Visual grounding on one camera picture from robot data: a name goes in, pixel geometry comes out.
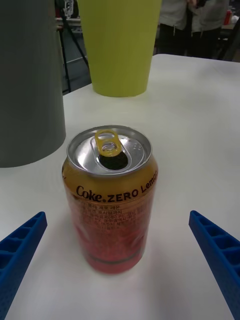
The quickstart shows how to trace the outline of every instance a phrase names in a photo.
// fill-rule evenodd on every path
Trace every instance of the white table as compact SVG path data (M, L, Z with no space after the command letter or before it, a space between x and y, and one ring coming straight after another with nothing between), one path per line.
M240 239L239 97L239 64L170 55L153 57L137 97L100 96L91 85L66 95L63 146L0 169L0 239L39 211L48 221L6 320L232 319L188 220L197 210ZM82 258L61 178L70 139L104 124L146 134L159 165L145 254L117 276Z

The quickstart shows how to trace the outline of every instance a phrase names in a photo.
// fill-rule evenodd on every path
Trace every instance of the black pants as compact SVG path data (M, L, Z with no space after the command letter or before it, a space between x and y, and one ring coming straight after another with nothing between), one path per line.
M187 12L187 24L184 30L178 30L166 24L160 25L158 53L212 58L217 46L221 28L192 33L192 13Z

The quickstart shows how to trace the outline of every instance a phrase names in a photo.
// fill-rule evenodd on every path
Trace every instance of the aluminum can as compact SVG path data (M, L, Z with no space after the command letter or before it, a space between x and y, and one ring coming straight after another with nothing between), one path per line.
M150 141L121 125L76 135L62 178L83 254L96 270L117 274L141 259L158 166Z

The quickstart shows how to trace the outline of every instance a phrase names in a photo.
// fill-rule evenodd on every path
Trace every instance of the yellow pull tab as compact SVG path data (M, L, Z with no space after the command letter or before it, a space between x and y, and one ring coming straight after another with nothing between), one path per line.
M111 134L110 138L100 138L100 135ZM110 129L99 130L95 133L95 141L98 152L104 157L115 157L122 151L122 145L117 133Z

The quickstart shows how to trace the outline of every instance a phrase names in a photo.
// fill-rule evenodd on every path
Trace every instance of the gray trash can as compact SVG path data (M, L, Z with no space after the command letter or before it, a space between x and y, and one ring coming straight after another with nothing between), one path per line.
M16 167L66 136L54 1L3 1L0 15L0 167Z

